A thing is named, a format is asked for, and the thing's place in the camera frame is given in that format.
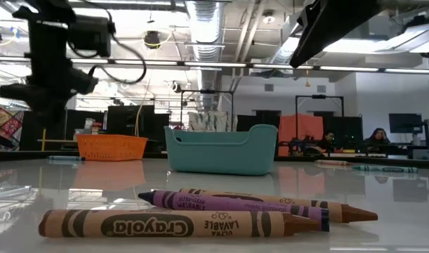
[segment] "yellow cable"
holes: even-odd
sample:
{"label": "yellow cable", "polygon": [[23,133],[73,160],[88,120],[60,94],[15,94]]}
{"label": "yellow cable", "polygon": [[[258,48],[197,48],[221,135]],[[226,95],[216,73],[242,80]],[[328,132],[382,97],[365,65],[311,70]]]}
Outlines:
{"label": "yellow cable", "polygon": [[150,44],[144,41],[145,37],[147,36],[147,32],[156,32],[154,30],[147,30],[146,33],[144,34],[142,40],[144,41],[144,44],[148,45],[148,46],[161,46],[162,44],[166,43],[169,41],[169,39],[171,39],[173,31],[172,30],[167,30],[169,32],[169,35],[167,36],[166,40],[159,42],[158,44]]}
{"label": "yellow cable", "polygon": [[11,42],[13,42],[13,40],[16,39],[16,34],[18,33],[17,29],[13,29],[13,36],[11,37],[11,39],[5,43],[0,44],[0,46],[6,46],[8,44],[10,44]]}
{"label": "yellow cable", "polygon": [[[155,57],[154,59],[157,59],[158,49],[155,49]],[[150,82],[152,81],[152,75],[149,78],[149,82],[147,83],[147,87],[145,88],[144,98],[141,102],[141,105],[139,107],[138,113],[136,113],[136,122],[135,122],[135,136],[139,137],[139,114],[143,108],[145,97],[147,96],[147,92],[149,91]]]}

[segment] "crayon tip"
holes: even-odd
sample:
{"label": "crayon tip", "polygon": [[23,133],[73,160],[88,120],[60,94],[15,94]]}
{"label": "crayon tip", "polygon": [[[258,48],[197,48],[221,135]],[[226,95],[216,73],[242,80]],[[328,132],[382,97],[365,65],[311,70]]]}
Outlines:
{"label": "crayon tip", "polygon": [[378,215],[373,212],[342,204],[342,223],[355,221],[378,221]]}
{"label": "crayon tip", "polygon": [[47,218],[49,215],[51,215],[52,210],[48,210],[44,216],[43,219],[41,220],[41,223],[38,226],[38,232],[39,235],[42,237],[46,237],[46,223],[47,223]]}
{"label": "crayon tip", "polygon": [[150,204],[153,205],[153,196],[154,195],[155,195],[154,192],[151,192],[151,193],[139,193],[138,197],[140,199],[143,199],[143,200],[145,200],[145,201],[147,201],[147,202],[149,202]]}
{"label": "crayon tip", "polygon": [[293,235],[294,233],[306,231],[318,231],[320,221],[315,221],[305,217],[300,217],[292,214],[283,214],[285,221],[284,235]]}

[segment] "wall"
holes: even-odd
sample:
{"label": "wall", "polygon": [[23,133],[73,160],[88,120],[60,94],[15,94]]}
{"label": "wall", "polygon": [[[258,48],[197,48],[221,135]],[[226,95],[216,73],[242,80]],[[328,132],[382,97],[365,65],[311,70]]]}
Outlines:
{"label": "wall", "polygon": [[[428,66],[424,60],[417,68]],[[381,127],[392,142],[411,141],[410,134],[390,133],[389,113],[421,113],[429,119],[429,75],[354,73],[336,82],[335,88],[337,95],[345,96],[345,115],[362,116],[365,138]]]}
{"label": "wall", "polygon": [[357,94],[356,94],[356,73],[352,73],[337,81],[334,84],[336,96],[344,97],[344,114],[347,117],[356,117],[357,113]]}
{"label": "wall", "polygon": [[[223,89],[230,88],[231,78],[223,77]],[[236,115],[253,115],[254,110],[281,110],[283,115],[295,113],[296,95],[313,95],[317,92],[317,85],[326,85],[325,95],[334,96],[334,84],[327,78],[309,78],[310,87],[306,87],[306,78],[293,80],[292,78],[242,77],[235,93]],[[273,92],[264,92],[264,84],[274,84]],[[313,100],[299,98],[299,113],[309,111],[332,111],[341,114],[341,109],[330,99]],[[229,111],[231,105],[225,100],[221,102],[221,110]]]}

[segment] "person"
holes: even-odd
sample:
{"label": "person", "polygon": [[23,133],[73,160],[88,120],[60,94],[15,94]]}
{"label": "person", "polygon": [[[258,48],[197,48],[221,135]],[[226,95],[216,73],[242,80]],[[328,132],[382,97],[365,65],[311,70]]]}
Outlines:
{"label": "person", "polygon": [[370,137],[368,137],[367,139],[364,140],[364,143],[367,146],[375,147],[378,145],[390,144],[390,141],[389,141],[387,135],[385,134],[384,129],[377,128],[377,129],[375,129],[375,131],[372,133],[372,135]]}
{"label": "person", "polygon": [[321,148],[322,150],[325,150],[324,152],[327,152],[328,150],[330,152],[334,151],[334,132],[333,131],[325,131],[324,135],[317,143],[317,147]]}

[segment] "crayola logo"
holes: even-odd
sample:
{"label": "crayola logo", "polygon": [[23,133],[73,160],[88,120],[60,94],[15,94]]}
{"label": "crayola logo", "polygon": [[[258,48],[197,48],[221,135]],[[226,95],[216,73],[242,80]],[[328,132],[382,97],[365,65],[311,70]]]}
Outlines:
{"label": "crayola logo", "polygon": [[101,231],[110,237],[187,237],[194,233],[194,224],[177,214],[120,214],[106,218]]}

